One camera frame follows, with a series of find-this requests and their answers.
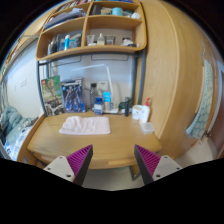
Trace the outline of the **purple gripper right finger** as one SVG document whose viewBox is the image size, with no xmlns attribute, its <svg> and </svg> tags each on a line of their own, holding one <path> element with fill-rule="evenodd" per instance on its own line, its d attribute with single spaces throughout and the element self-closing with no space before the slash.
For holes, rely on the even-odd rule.
<svg viewBox="0 0 224 224">
<path fill-rule="evenodd" d="M 139 145 L 134 146 L 134 155 L 145 185 L 182 169 L 168 155 L 159 156 Z"/>
</svg>

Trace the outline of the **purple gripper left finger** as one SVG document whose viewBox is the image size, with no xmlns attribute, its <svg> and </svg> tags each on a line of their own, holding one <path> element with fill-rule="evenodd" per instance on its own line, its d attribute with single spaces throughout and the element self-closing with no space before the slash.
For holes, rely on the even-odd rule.
<svg viewBox="0 0 224 224">
<path fill-rule="evenodd" d="M 81 186 L 92 156 L 93 146 L 88 145 L 67 157 L 58 156 L 44 170 Z"/>
</svg>

